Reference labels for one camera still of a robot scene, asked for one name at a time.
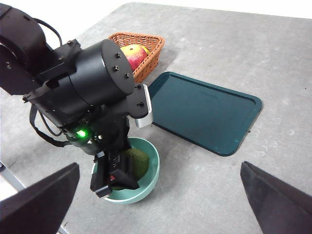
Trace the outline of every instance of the black cable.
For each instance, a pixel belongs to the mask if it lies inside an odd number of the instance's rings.
[[[60,131],[59,133],[53,132],[52,129],[49,127],[47,121],[45,120],[43,114],[42,114],[40,111],[39,111],[39,114],[40,114],[40,117],[41,117],[41,119],[42,119],[42,121],[43,121],[45,127],[49,130],[49,132],[50,132],[52,135],[58,137],[58,136],[60,136],[60,135],[62,134],[62,131]]]
[[[34,20],[35,20],[37,23],[42,24],[43,26],[46,26],[48,29],[50,29],[51,31],[53,31],[53,32],[57,35],[57,37],[58,37],[58,39],[59,39],[60,46],[63,45],[63,43],[62,43],[62,38],[60,37],[60,35],[59,35],[59,33],[57,32],[57,30],[55,30],[51,25],[47,24],[46,22],[44,22],[44,21],[42,21],[42,20],[40,20],[40,19],[34,18]]]

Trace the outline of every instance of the dark green tray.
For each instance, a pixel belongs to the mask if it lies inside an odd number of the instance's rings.
[[[221,156],[235,153],[262,108],[255,96],[173,72],[149,92],[155,125]]]

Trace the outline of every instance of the white background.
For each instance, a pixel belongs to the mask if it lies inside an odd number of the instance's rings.
[[[47,22],[60,33],[63,42],[67,42],[83,33],[119,6],[130,1],[2,0],[1,2],[22,10],[31,17]],[[312,19],[312,10],[308,0],[145,0],[139,2]],[[44,29],[44,31],[49,45],[53,48],[58,47],[57,37],[49,30]],[[3,181],[1,176],[0,191],[0,200],[15,192]]]

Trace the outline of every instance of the black strap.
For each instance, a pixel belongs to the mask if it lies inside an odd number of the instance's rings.
[[[44,140],[46,140],[47,142],[49,142],[50,144],[57,146],[57,147],[64,147],[65,145],[71,145],[72,143],[69,141],[58,141],[58,140],[54,140],[52,137],[49,137],[47,134],[43,133],[42,131],[40,131],[36,126],[35,126],[35,119],[36,119],[36,114],[37,114],[37,108],[34,105],[31,105],[30,108],[30,113],[29,113],[29,122],[31,124],[31,126],[33,126],[34,130],[36,131],[36,133],[43,138]]]

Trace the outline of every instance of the green sponge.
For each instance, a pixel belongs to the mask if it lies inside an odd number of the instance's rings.
[[[148,171],[149,156],[139,149],[128,149],[122,151],[123,155],[130,157],[132,161],[132,174],[139,181]],[[122,190],[120,187],[113,187],[113,190]]]

